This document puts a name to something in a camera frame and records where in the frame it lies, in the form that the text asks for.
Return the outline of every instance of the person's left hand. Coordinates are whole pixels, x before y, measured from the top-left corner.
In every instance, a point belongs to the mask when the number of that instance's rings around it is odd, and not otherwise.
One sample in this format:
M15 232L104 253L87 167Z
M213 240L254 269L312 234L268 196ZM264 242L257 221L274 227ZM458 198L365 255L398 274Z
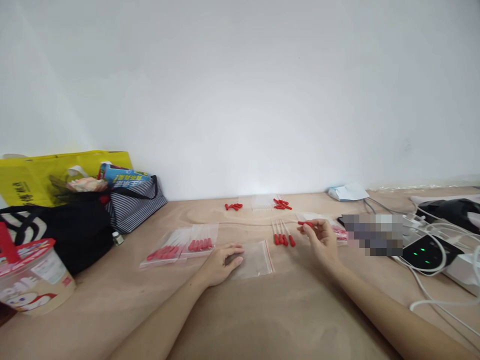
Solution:
M230 273L242 263L244 258L239 256L233 259L228 265L225 265L225 260L230 255L241 254L243 252L244 249L238 242L218 246L212 251L195 276L205 284L206 287L221 284L228 278Z

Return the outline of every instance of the beige table surface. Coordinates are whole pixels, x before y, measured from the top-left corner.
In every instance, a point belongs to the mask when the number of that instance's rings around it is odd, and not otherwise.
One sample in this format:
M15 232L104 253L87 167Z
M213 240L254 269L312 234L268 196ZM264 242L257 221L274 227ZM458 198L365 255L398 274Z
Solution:
M379 191L371 196L408 211L413 208L408 200L412 195L478 193L463 187ZM208 222L220 222L219 244L268 239L275 272L227 280L208 289L188 317L170 359L400 358L348 297L318 271L308 240L295 230L296 212L336 218L366 212L363 203L338 202L323 193L286 195L285 199L293 211L225 211L224 204L236 203L236 198L168 203L126 236L124 244L77 276L77 290L58 309L36 318L19 314L0 327L0 358L104 359L204 259L142 271L139 263L167 231ZM272 217L289 222L295 248L273 245ZM339 255L360 277L401 304L424 299L410 271L390 258L364 256L348 247L341 247ZM444 275L423 276L422 281L435 299L474 299ZM480 331L480 306L450 309ZM421 305L415 312L478 353L480 339L441 310Z

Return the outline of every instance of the person's right hand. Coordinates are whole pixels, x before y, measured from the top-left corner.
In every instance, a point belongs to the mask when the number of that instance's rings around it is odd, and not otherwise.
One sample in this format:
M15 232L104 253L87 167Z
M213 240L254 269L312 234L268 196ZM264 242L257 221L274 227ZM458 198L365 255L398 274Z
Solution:
M194 275L194 278L199 279L199 281L205 285L205 288L222 283L228 278L230 273L242 263L244 258L239 256L233 259L228 265L225 265L225 260L230 255L241 254L243 252L242 244L238 242L217 246L203 263L200 270Z
M309 222L313 223L313 227L304 224L297 227L298 231L308 236L311 250L318 262L328 270L334 271L341 265L338 257L337 235L328 220L315 219Z

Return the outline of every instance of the cup lid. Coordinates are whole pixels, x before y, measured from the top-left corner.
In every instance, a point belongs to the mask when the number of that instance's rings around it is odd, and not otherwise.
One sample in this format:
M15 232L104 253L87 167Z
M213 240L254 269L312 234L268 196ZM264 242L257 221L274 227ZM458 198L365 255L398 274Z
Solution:
M20 255L21 261L14 264L9 264L7 258L0 252L0 277L10 274L11 272L14 272L31 263L35 259L38 259L48 250L52 249L54 244L55 240L49 238L31 241L29 243L17 246L16 250L18 255Z

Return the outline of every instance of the striped bag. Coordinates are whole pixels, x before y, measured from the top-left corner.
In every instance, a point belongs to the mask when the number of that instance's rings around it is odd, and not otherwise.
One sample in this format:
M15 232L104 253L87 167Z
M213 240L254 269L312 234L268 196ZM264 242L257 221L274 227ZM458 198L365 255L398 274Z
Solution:
M113 188L106 210L111 227L120 234L129 234L166 203L157 176L152 175L149 181L129 189Z

